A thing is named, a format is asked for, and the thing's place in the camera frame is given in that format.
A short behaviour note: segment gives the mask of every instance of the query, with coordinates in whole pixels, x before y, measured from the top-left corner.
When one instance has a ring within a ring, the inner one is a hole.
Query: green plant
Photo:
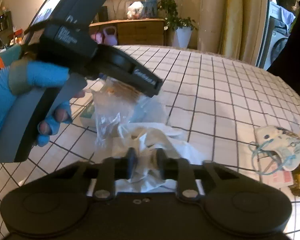
[[[181,18],[178,16],[178,6],[174,0],[161,0],[158,3],[158,10],[165,14],[165,30],[170,28],[175,31],[177,28],[191,27],[191,30],[198,29],[194,26],[195,21],[190,17]]]

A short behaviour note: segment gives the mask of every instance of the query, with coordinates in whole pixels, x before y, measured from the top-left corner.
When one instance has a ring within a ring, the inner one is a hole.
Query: gray handle
[[[85,88],[85,78],[72,73],[53,101],[46,116],[52,115],[61,103],[69,101],[76,93]],[[0,163],[25,161],[29,152],[19,149],[29,121],[46,89],[33,88],[17,98],[10,109],[0,131]]]

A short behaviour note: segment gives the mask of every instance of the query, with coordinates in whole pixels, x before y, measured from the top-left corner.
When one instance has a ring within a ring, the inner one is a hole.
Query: pink object
[[[108,34],[109,30],[114,30],[114,34]],[[114,26],[109,26],[103,29],[103,34],[105,35],[105,39],[103,41],[104,44],[109,46],[118,45],[117,40],[117,28]]]
[[[103,42],[103,34],[102,33],[93,33],[90,37],[98,44],[102,44]]]

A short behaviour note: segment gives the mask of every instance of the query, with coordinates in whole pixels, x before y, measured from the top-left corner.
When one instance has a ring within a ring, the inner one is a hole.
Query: wooden drawer
[[[163,34],[161,35],[119,35],[119,45],[161,45],[163,46]]]
[[[134,35],[136,33],[146,34],[163,34],[164,22],[162,21],[131,21],[118,23],[118,35]]]

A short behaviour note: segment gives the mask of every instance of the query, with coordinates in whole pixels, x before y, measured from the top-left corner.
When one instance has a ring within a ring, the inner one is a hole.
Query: tablecloth
[[[188,142],[212,161],[260,180],[248,149],[248,143],[256,140],[254,129],[272,124],[300,130],[300,97],[282,79],[260,68],[194,50],[118,48],[164,80],[161,93],[170,124],[183,130]],[[88,81],[87,88],[99,86]],[[34,147],[27,161],[0,166],[0,202],[24,183],[79,160],[94,161],[96,131],[82,125],[78,115],[91,100],[89,93],[72,99],[72,124],[61,124],[48,145]],[[294,197],[288,188],[281,190],[293,207],[285,233],[300,240],[300,197]],[[7,234],[0,215],[0,239]]]

